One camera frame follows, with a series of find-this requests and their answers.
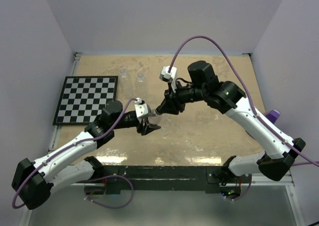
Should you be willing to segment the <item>small clear plastic bottle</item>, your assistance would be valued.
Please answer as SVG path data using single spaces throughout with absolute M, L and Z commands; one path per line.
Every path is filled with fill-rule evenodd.
M 159 125 L 162 119 L 162 115 L 158 114 L 155 109 L 152 110 L 151 115 L 149 116 L 149 123 Z

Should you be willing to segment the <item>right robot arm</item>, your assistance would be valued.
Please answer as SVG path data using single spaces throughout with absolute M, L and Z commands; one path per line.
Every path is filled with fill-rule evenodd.
M 200 60 L 190 64 L 187 70 L 191 81 L 182 86 L 175 67 L 162 68 L 159 78 L 167 82 L 168 89 L 156 113 L 178 115 L 187 103 L 206 102 L 209 107 L 237 122 L 264 149 L 255 155 L 230 157 L 218 174 L 222 182 L 232 183 L 239 176 L 255 173 L 280 181 L 294 164 L 297 152 L 305 147 L 305 141 L 293 139 L 275 127 L 250 106 L 240 87 L 231 81 L 219 81 L 211 64 Z

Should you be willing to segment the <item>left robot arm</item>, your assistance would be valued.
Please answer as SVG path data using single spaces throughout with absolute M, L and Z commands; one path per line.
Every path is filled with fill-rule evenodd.
M 134 103 L 133 111 L 128 112 L 128 107 L 120 101 L 109 101 L 94 121 L 69 143 L 33 161 L 27 158 L 20 161 L 11 184 L 15 190 L 12 207 L 19 208 L 16 200 L 20 198 L 22 206 L 33 210 L 69 185 L 99 182 L 105 172 L 95 157 L 87 157 L 76 165 L 72 162 L 108 143 L 115 136 L 115 129 L 135 127 L 141 135 L 160 129 L 159 125 L 149 122 L 149 117 L 157 113 L 144 100 L 129 101 Z

